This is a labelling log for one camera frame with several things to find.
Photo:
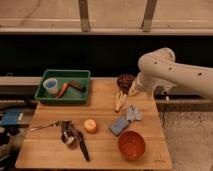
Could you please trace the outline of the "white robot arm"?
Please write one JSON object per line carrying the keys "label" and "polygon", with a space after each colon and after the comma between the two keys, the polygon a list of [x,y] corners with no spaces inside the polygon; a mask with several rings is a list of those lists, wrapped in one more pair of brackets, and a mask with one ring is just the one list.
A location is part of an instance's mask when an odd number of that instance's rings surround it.
{"label": "white robot arm", "polygon": [[213,68],[176,63],[175,54],[170,48],[160,48],[142,55],[138,68],[140,72],[136,77],[129,77],[128,74],[118,77],[116,112],[120,111],[128,95],[146,92],[151,96],[159,79],[191,89],[213,101]]}

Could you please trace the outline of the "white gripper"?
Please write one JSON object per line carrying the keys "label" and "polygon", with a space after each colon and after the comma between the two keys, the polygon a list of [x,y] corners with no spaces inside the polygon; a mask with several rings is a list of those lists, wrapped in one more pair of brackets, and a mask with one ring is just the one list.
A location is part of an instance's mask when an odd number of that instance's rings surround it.
{"label": "white gripper", "polygon": [[[144,86],[143,80],[141,78],[136,78],[129,89],[129,95],[134,96],[140,92],[143,92],[144,90],[145,90],[145,86]],[[115,112],[119,112],[121,107],[124,105],[126,98],[127,98],[127,94],[121,95],[120,91],[116,94]]]}

